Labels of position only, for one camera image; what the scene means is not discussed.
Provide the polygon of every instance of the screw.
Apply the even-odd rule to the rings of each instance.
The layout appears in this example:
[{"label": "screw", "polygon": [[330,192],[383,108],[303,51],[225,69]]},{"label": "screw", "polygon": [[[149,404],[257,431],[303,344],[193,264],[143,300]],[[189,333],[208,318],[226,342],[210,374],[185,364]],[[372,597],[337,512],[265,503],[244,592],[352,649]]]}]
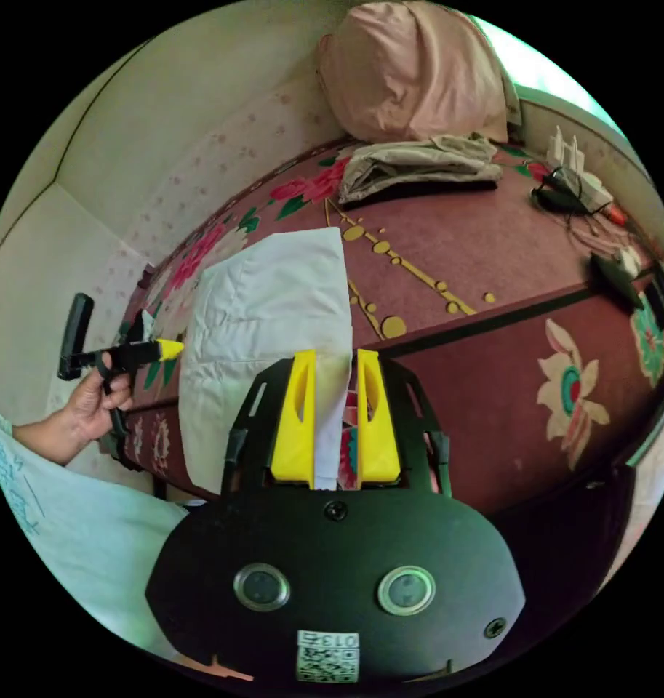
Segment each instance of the screw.
[{"label": "screw", "polygon": [[506,618],[497,618],[496,620],[492,620],[492,622],[489,623],[486,628],[484,628],[484,637],[492,640],[501,635],[505,628]]},{"label": "screw", "polygon": [[348,514],[348,507],[344,502],[330,502],[324,508],[324,515],[330,521],[343,521]]}]

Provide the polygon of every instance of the bed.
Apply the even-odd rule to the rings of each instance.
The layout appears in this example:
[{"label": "bed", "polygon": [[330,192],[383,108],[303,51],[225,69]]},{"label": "bed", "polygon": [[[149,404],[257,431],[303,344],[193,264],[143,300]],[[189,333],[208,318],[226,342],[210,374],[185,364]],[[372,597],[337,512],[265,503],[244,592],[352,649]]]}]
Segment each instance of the bed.
[{"label": "bed", "polygon": [[[630,317],[591,291],[589,250],[529,202],[544,166],[502,147],[496,189],[427,190],[342,210],[335,193],[355,145],[321,145],[234,196],[150,270],[123,328],[146,310],[157,335],[183,340],[200,270],[273,233],[337,226],[354,348],[380,350],[418,375],[452,440],[454,496],[486,514],[508,509],[624,447],[664,394],[664,330],[647,305]],[[642,292],[644,246],[609,232],[637,248]],[[179,360],[138,372],[125,457],[213,499],[185,467],[179,372]],[[356,486],[356,407],[352,380],[344,489]]]}]

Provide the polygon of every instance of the beige folded fabric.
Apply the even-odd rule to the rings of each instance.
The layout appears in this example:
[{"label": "beige folded fabric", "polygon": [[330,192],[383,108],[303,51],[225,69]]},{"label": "beige folded fabric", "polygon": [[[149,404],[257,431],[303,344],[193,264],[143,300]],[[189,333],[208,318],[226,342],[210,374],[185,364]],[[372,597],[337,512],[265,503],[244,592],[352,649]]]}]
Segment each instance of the beige folded fabric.
[{"label": "beige folded fabric", "polygon": [[486,139],[440,136],[425,141],[380,143],[354,151],[339,187],[339,203],[360,201],[408,182],[496,182],[497,149]]},{"label": "beige folded fabric", "polygon": [[368,143],[477,132],[508,141],[519,99],[489,39],[466,15],[422,1],[354,7],[318,47],[341,126]]}]

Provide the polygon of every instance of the light blue shirt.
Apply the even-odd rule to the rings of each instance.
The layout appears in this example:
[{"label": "light blue shirt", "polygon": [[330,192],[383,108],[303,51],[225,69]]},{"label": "light blue shirt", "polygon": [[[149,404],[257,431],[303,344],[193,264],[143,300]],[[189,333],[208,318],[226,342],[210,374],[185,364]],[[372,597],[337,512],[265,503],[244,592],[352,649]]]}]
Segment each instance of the light blue shirt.
[{"label": "light blue shirt", "polygon": [[173,658],[145,587],[184,509],[41,458],[12,438],[1,415],[0,486],[33,549],[93,618],[127,642]]}]

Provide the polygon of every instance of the white wall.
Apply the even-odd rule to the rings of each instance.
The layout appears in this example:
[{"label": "white wall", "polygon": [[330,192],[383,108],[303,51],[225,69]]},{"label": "white wall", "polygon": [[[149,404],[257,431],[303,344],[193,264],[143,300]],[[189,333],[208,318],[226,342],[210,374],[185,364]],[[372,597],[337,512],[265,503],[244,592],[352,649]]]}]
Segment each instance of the white wall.
[{"label": "white wall", "polygon": [[126,238],[133,215],[191,146],[259,92],[314,71],[348,0],[244,0],[158,36],[83,120],[58,182]]},{"label": "white wall", "polygon": [[33,149],[1,208],[0,243],[22,211],[53,181],[65,147],[70,142],[84,111],[130,55],[129,53],[116,61],[82,90]]},{"label": "white wall", "polygon": [[0,248],[0,412],[46,415],[75,293],[92,293],[119,241],[60,186],[51,185]]}]

